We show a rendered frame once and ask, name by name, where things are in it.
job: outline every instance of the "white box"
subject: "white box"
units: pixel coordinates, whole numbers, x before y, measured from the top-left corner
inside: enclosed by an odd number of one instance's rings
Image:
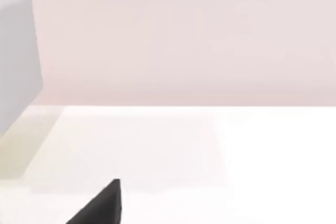
[[[32,0],[0,0],[0,136],[42,87]]]

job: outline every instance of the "black triangular object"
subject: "black triangular object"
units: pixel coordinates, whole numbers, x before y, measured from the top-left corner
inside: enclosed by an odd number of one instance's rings
[[[120,180],[115,179],[67,224],[120,224]]]

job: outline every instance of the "wall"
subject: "wall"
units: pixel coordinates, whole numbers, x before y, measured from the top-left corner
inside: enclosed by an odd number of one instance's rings
[[[336,105],[335,0],[33,0],[37,104]]]

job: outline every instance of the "white table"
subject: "white table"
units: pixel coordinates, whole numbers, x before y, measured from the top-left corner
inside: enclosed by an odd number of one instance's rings
[[[112,179],[123,224],[335,223],[336,108],[30,107],[0,223],[65,223]]]

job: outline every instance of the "white tabletop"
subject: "white tabletop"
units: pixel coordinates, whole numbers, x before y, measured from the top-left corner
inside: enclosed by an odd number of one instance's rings
[[[30,107],[0,223],[61,224],[114,178],[123,224],[335,223],[336,108]]]

